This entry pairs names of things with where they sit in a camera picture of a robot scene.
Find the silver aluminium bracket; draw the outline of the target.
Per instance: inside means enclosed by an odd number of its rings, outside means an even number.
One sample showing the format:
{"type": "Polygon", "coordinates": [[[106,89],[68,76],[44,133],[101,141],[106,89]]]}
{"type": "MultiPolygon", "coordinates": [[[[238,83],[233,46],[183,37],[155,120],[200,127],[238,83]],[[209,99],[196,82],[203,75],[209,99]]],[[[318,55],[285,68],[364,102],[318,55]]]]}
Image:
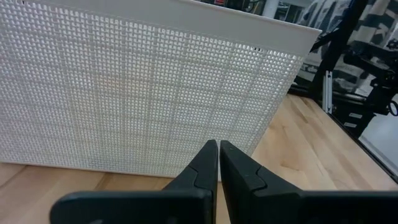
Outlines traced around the silver aluminium bracket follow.
{"type": "Polygon", "coordinates": [[[333,104],[333,78],[332,72],[326,71],[323,77],[323,91],[322,91],[322,109],[327,114],[332,114],[333,104]]]}

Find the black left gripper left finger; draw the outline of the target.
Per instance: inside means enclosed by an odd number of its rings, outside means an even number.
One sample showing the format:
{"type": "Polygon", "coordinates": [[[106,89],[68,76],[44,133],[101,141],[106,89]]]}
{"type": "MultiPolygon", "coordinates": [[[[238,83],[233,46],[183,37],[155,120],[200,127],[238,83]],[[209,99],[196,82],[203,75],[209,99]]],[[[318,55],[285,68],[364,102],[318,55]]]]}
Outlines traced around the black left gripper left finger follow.
{"type": "Polygon", "coordinates": [[[164,188],[72,192],[52,205],[50,224],[214,224],[217,185],[211,139],[164,188]]]}

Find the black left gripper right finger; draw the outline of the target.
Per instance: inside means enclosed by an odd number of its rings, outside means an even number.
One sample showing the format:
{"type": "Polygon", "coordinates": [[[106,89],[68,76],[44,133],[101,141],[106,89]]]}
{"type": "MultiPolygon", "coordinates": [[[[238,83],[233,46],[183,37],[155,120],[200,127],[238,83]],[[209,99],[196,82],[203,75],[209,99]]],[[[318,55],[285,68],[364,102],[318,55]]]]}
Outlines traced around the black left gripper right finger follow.
{"type": "Polygon", "coordinates": [[[231,224],[398,224],[398,190],[304,190],[220,143],[231,224]]]}

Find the black table edge rail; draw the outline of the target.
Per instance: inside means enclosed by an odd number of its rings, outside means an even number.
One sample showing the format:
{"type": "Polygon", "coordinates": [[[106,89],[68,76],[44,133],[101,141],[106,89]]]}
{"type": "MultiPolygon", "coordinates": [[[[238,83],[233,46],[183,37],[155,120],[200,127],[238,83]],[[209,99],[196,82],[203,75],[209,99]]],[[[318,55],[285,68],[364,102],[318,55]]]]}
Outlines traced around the black table edge rail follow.
{"type": "MultiPolygon", "coordinates": [[[[312,99],[309,93],[307,93],[307,89],[302,86],[292,85],[288,94],[301,96],[304,98],[312,99]]],[[[398,177],[392,173],[390,168],[388,168],[385,163],[383,163],[376,155],[371,152],[358,138],[352,135],[350,131],[348,131],[343,124],[337,120],[332,114],[327,114],[345,133],[347,136],[351,138],[351,140],[359,146],[362,151],[364,151],[397,185],[398,185],[398,177]]]]}

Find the black white patterned backdrop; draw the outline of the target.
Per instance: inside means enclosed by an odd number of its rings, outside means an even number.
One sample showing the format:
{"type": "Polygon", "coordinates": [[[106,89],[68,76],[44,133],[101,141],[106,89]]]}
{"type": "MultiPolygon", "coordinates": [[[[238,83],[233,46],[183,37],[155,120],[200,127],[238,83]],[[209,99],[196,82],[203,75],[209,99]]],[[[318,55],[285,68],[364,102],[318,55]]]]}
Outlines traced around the black white patterned backdrop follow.
{"type": "MultiPolygon", "coordinates": [[[[398,24],[398,0],[363,0],[366,7],[353,29],[347,45],[353,46],[355,42],[365,42],[378,47],[385,47],[387,42],[395,35],[398,24]]],[[[323,34],[329,34],[336,29],[343,20],[352,0],[313,0],[304,9],[297,24],[320,29],[323,34]]],[[[304,84],[313,81],[325,54],[330,48],[327,43],[309,53],[304,61],[297,78],[304,84]]],[[[368,74],[355,66],[344,63],[341,56],[333,71],[334,89],[345,92],[355,92],[368,74]]]]}

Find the black frame post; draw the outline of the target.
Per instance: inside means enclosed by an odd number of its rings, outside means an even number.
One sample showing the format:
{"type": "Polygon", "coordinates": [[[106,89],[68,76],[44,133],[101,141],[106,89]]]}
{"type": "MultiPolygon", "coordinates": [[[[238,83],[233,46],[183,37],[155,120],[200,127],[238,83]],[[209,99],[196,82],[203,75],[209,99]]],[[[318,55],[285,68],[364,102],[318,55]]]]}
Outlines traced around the black frame post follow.
{"type": "Polygon", "coordinates": [[[316,100],[323,90],[322,84],[326,72],[332,72],[340,55],[347,48],[346,44],[361,17],[368,0],[352,0],[344,16],[337,26],[337,30],[330,32],[316,41],[311,51],[330,43],[328,50],[314,76],[312,84],[308,88],[308,93],[312,99],[316,100]]]}

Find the white perforated plastic basket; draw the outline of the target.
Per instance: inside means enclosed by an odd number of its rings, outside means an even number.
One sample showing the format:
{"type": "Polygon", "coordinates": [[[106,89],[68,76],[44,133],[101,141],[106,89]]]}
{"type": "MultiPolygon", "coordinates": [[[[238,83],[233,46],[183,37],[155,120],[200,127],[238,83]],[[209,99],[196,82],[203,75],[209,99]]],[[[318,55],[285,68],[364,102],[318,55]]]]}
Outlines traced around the white perforated plastic basket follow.
{"type": "Polygon", "coordinates": [[[0,161],[174,177],[252,154],[318,29],[195,0],[0,0],[0,161]]]}

